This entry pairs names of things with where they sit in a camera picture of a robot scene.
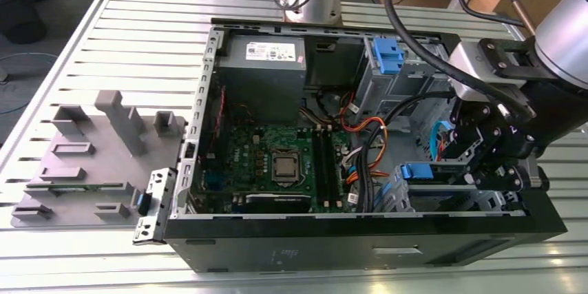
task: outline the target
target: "blue cable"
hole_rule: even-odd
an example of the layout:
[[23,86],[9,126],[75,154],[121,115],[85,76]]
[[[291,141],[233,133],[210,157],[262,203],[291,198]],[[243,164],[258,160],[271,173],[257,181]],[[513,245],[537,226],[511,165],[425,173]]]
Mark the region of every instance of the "blue cable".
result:
[[14,109],[10,109],[10,110],[6,110],[5,112],[1,112],[0,115],[5,115],[5,114],[9,114],[11,112],[15,112],[17,110],[21,110],[26,106],[27,106],[27,103],[25,103],[22,106],[19,106],[19,107],[17,107]]
[[446,130],[450,130],[453,128],[450,126],[450,123],[445,120],[437,120],[434,122],[433,129],[430,130],[430,137],[429,137],[429,150],[430,150],[430,157],[433,158],[433,162],[437,159],[437,131],[438,131],[438,127],[441,125]]

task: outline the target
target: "grey carpet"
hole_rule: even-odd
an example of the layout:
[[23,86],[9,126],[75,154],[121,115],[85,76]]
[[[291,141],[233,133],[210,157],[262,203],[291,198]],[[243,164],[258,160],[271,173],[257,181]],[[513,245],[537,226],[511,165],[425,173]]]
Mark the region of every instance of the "grey carpet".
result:
[[[369,2],[369,0],[343,1]],[[0,35],[0,58],[17,52],[58,55],[90,3],[91,0],[45,0],[37,3],[39,16],[47,27],[46,37],[29,45],[13,45]],[[11,77],[7,84],[0,85],[0,113],[17,108],[30,100],[50,68],[47,60],[50,58],[23,56],[0,63]],[[22,109],[0,115],[0,143],[5,141],[21,113]]]

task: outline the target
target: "blue plastic latch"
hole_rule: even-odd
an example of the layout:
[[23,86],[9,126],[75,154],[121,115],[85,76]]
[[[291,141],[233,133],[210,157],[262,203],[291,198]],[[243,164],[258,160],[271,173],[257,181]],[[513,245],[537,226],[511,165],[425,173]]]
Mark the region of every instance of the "blue plastic latch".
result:
[[379,72],[395,75],[403,64],[403,51],[397,47],[395,39],[373,38],[373,53],[379,62]]
[[403,179],[433,179],[433,169],[426,163],[407,163],[399,166]]

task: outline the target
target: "aluminum extrusion table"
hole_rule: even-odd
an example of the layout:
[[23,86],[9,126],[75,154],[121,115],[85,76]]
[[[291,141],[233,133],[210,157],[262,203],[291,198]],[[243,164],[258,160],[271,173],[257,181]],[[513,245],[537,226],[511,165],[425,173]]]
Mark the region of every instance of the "aluminum extrusion table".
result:
[[[446,10],[398,10],[410,30],[454,32],[465,40],[511,38],[503,26]],[[91,293],[578,293],[588,292],[588,139],[574,132],[539,159],[549,195],[569,232],[517,246],[463,267],[283,274],[195,274],[169,246],[131,246],[133,229],[10,228],[49,146],[58,105],[119,90],[141,115],[161,109],[187,117],[211,17],[278,21],[271,0],[94,0],[0,149],[0,290]],[[342,3],[343,24],[387,28],[379,6]]]

